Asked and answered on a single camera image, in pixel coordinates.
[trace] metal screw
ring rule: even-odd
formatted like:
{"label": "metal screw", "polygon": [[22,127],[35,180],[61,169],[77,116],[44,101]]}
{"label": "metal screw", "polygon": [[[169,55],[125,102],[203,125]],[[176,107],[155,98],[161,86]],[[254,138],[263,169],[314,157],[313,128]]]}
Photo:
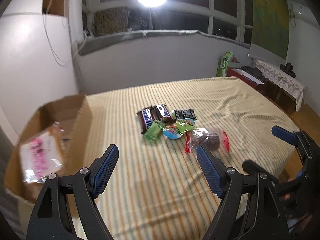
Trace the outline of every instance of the metal screw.
{"label": "metal screw", "polygon": [[81,170],[80,170],[80,173],[81,174],[87,174],[89,172],[89,169],[88,168],[82,168]]}
{"label": "metal screw", "polygon": [[55,173],[51,173],[48,176],[48,179],[54,179],[57,175]]}
{"label": "metal screw", "polygon": [[227,173],[234,174],[234,173],[236,173],[236,170],[235,170],[235,168],[229,167],[229,168],[227,168]]}
{"label": "metal screw", "polygon": [[259,176],[260,176],[260,178],[262,178],[262,179],[266,179],[266,178],[267,178],[267,175],[266,175],[265,173],[263,173],[263,172],[260,173]]}

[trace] wooden floor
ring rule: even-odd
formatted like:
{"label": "wooden floor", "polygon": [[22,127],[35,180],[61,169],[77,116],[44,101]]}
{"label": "wooden floor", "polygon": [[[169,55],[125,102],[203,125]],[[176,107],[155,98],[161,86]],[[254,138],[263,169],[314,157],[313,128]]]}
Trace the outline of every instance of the wooden floor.
{"label": "wooden floor", "polygon": [[[318,145],[320,145],[320,117],[309,105],[302,103],[300,111],[297,112],[295,110],[295,102],[287,95],[284,95],[279,100],[279,105],[277,106],[290,117],[300,130],[304,130]],[[279,179],[283,180],[283,177],[285,177],[285,179],[295,178],[301,168],[302,163],[298,153],[295,152],[288,161],[282,173],[283,176],[280,176]]]}

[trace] lace tablecloth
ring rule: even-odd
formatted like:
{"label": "lace tablecloth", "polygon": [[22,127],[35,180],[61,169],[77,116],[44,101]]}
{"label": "lace tablecloth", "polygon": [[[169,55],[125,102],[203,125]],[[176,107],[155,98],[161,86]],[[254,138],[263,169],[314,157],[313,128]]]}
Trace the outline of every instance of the lace tablecloth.
{"label": "lace tablecloth", "polygon": [[252,66],[258,68],[266,78],[292,95],[296,99],[296,111],[300,110],[303,92],[307,88],[306,85],[302,84],[300,80],[281,71],[279,66],[272,65],[268,62],[253,58]]}

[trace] green candy wrapper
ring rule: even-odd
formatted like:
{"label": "green candy wrapper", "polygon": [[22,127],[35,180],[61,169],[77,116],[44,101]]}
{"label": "green candy wrapper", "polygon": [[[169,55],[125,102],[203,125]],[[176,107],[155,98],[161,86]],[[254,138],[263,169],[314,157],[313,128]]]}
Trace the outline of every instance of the green candy wrapper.
{"label": "green candy wrapper", "polygon": [[195,127],[195,121],[190,118],[178,119],[176,125],[179,129],[179,132],[185,133],[187,131],[192,131]]}
{"label": "green candy wrapper", "polygon": [[146,140],[150,142],[156,142],[162,134],[162,129],[164,127],[165,124],[163,122],[155,120],[143,136]]}

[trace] window frame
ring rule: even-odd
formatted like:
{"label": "window frame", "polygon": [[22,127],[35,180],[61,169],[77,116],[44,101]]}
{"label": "window frame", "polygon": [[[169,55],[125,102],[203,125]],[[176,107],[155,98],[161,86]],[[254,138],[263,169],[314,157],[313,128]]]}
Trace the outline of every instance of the window frame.
{"label": "window frame", "polygon": [[[101,10],[106,10],[110,8],[116,7],[128,7],[132,9],[145,8],[142,4],[140,4],[137,0],[114,0],[109,2],[102,2],[100,0],[87,0],[87,6],[82,6],[83,12],[87,14],[87,24],[88,26],[94,25],[94,13]],[[252,29],[251,25],[245,24],[245,0],[237,0],[237,18],[226,13],[217,11],[214,9],[214,0],[209,0],[209,8],[202,7],[199,5],[179,2],[179,1],[171,1],[168,0],[162,8],[177,10],[183,12],[190,12],[199,15],[205,15],[209,17],[208,24],[208,34],[212,35],[213,29],[213,18],[217,18],[219,20],[231,23],[237,26],[237,35],[236,41],[248,45],[244,43],[244,29],[249,28]]]}

